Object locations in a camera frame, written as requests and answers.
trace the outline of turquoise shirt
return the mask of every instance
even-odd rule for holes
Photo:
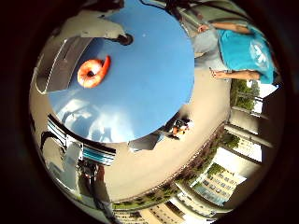
[[[263,36],[250,28],[251,34],[242,35],[230,30],[217,30],[221,56],[231,70],[254,70],[264,84],[273,82],[275,68]]]

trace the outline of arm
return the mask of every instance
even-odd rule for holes
[[[234,71],[232,73],[225,72],[213,72],[213,77],[216,78],[237,78],[237,79],[246,79],[246,80],[259,80],[260,74],[256,71],[243,70],[243,71]]]
[[[248,35],[251,31],[244,25],[235,24],[232,22],[212,22],[216,29],[231,30],[239,34]]]

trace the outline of man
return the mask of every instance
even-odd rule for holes
[[[275,66],[270,49],[260,32],[251,26],[231,22],[213,22],[198,27],[192,39],[195,66],[212,71],[215,78],[260,80],[271,84]]]

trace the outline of building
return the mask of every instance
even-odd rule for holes
[[[183,213],[169,202],[141,210],[140,214],[149,224],[180,224],[184,222],[182,218]]]
[[[210,202],[224,206],[242,181],[238,175],[225,170],[212,176],[206,175],[201,184],[193,188]]]
[[[139,212],[115,212],[115,217],[123,224],[150,224]]]
[[[240,138],[238,146],[237,148],[234,148],[234,150],[256,161],[262,161],[261,146],[254,144],[244,138]]]

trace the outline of hand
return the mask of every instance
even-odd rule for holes
[[[203,33],[204,31],[206,31],[208,29],[209,29],[208,25],[202,24],[202,25],[198,26],[197,31],[198,31],[198,33]]]
[[[223,71],[212,71],[212,76],[215,77],[215,78],[227,78],[228,75],[226,72],[223,72]]]

